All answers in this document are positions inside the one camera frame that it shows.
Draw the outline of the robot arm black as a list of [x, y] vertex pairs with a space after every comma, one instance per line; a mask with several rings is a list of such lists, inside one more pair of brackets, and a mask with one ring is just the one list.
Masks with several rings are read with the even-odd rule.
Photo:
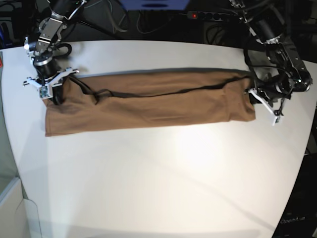
[[255, 65], [249, 51], [243, 49], [245, 63], [252, 76], [253, 85], [248, 93], [265, 106], [276, 125], [283, 118], [286, 100], [294, 92], [306, 92], [313, 83], [310, 73], [300, 59], [290, 36], [286, 33], [286, 23], [269, 0], [232, 0], [231, 12], [248, 26], [252, 40], [264, 46], [269, 65]]
[[37, 76], [28, 77], [23, 85], [34, 86], [40, 99], [50, 100], [55, 105], [63, 103], [63, 85], [67, 77], [79, 72], [71, 67], [61, 68], [56, 61], [61, 56], [55, 51], [67, 47], [65, 56], [71, 53], [72, 47], [62, 42], [61, 33], [86, 3], [86, 0], [50, 0], [51, 15], [40, 22], [36, 33], [25, 37], [24, 50]]

